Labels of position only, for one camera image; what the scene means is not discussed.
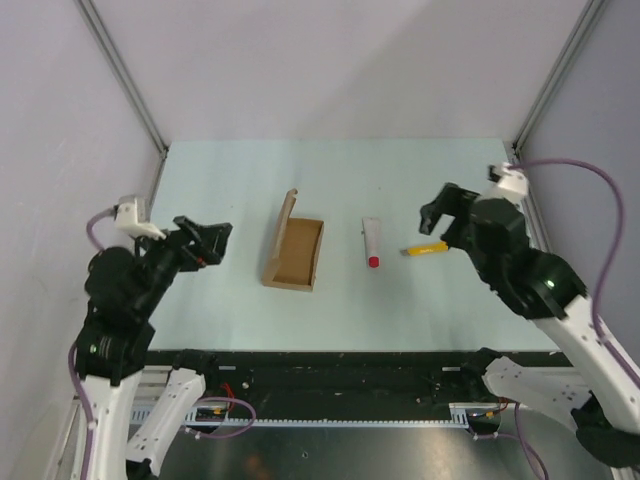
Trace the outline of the yellow utility knife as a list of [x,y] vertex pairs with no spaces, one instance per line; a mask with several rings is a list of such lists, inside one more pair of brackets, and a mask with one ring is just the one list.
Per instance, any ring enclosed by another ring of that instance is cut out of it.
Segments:
[[411,246],[411,247],[402,249],[400,253],[403,256],[417,257],[417,256],[423,256],[423,255],[429,255],[429,254],[444,253],[444,252],[447,252],[448,250],[449,250],[448,245],[445,242],[440,241],[437,243],[431,243],[426,245]]

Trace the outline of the white tube red cap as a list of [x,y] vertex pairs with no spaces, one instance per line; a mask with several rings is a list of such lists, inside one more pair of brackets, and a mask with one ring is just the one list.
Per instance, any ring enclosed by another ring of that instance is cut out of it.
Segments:
[[380,267],[381,221],[374,217],[362,218],[365,255],[367,266],[371,269]]

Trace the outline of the brown cardboard express box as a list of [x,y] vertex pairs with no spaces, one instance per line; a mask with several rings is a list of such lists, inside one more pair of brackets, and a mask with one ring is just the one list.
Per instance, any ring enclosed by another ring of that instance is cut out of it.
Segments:
[[286,193],[261,283],[265,287],[312,292],[324,234],[322,220],[292,217],[297,189]]

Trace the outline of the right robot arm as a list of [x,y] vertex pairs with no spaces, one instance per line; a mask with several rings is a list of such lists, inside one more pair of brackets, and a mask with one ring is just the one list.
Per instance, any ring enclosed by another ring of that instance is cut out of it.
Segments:
[[576,368],[583,386],[532,372],[488,348],[461,376],[473,401],[491,394],[519,402],[573,433],[596,460],[613,468],[639,464],[639,388],[619,365],[618,343],[591,319],[586,286],[561,257],[532,247],[517,199],[486,198],[447,183],[420,209],[430,234],[444,215],[448,247],[464,251],[479,278],[517,316],[540,329]]

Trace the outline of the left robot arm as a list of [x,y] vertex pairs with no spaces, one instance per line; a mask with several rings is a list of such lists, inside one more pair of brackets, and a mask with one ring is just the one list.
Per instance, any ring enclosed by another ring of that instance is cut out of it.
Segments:
[[81,479],[155,479],[186,414],[221,387],[214,356],[184,350],[134,437],[131,410],[155,329],[150,322],[180,273],[222,262],[232,225],[201,225],[185,216],[159,237],[139,235],[131,249],[109,247],[88,266],[87,314],[69,370],[85,415],[85,446],[74,469]]

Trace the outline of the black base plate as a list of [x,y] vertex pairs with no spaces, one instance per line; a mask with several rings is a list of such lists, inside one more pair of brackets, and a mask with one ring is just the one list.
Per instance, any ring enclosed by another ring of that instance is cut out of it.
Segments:
[[386,423],[440,420],[449,407],[520,402],[508,387],[486,386],[491,361],[505,357],[515,384],[533,373],[568,366],[542,351],[279,352],[217,351],[207,365],[206,391],[249,403],[259,420],[274,423]]

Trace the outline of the right aluminium frame post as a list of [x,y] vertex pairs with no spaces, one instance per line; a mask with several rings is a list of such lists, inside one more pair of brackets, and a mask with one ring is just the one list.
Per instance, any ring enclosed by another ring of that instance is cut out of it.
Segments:
[[611,1],[608,0],[589,0],[586,2],[521,127],[511,142],[511,149],[517,158],[521,156],[521,152],[531,134],[543,118],[545,111],[558,93],[587,40],[610,4]]

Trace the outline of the aluminium frame post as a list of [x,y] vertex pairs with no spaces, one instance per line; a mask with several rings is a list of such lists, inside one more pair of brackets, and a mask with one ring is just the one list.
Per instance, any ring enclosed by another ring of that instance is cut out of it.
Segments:
[[74,4],[85,22],[107,65],[118,82],[133,113],[138,118],[145,134],[154,146],[159,158],[166,159],[169,146],[163,139],[153,116],[128,68],[120,50],[103,20],[94,1],[75,0]]
[[589,0],[586,2],[521,127],[511,142],[511,149],[517,158],[521,156],[521,152],[531,134],[543,118],[545,111],[558,93],[587,40],[610,4],[611,1],[608,0]]

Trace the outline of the left aluminium frame post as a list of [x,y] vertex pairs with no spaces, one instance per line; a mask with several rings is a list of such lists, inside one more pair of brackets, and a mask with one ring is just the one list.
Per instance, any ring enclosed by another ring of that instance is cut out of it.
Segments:
[[74,4],[85,22],[107,65],[118,82],[133,113],[138,118],[145,134],[154,146],[159,158],[166,159],[169,146],[163,139],[153,116],[128,68],[120,50],[103,20],[94,1],[75,0]]

